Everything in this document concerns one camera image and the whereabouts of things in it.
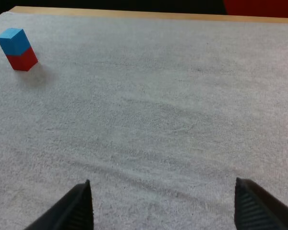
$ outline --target wooden block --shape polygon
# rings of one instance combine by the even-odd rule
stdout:
[[[29,71],[33,65],[35,65],[38,60],[35,56],[33,49],[28,48],[22,55],[6,55],[12,68],[14,70]]]

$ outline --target wooden table edge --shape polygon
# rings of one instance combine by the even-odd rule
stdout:
[[[49,14],[49,15],[91,16],[91,17],[155,18],[155,19],[176,19],[176,20],[253,22],[253,23],[288,23],[288,18],[192,14],[192,13],[142,12],[142,11],[112,11],[112,10],[93,10],[93,9],[77,9],[77,8],[28,7],[28,6],[15,6],[10,10],[10,12]]]

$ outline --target red object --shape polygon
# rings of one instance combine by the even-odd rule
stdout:
[[[38,62],[32,47],[20,56],[7,55],[6,57],[14,70],[29,71]]]
[[[288,0],[223,0],[227,14],[288,18]]]

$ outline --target block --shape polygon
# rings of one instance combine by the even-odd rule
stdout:
[[[29,71],[38,62],[31,47],[20,56],[6,55],[6,57],[14,70]]]
[[[0,46],[5,55],[19,56],[31,47],[23,29],[9,28],[0,34]]]

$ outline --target gray carpet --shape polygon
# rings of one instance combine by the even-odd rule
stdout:
[[[237,176],[288,205],[288,24],[4,13],[0,230],[91,180],[98,230],[233,230]]]

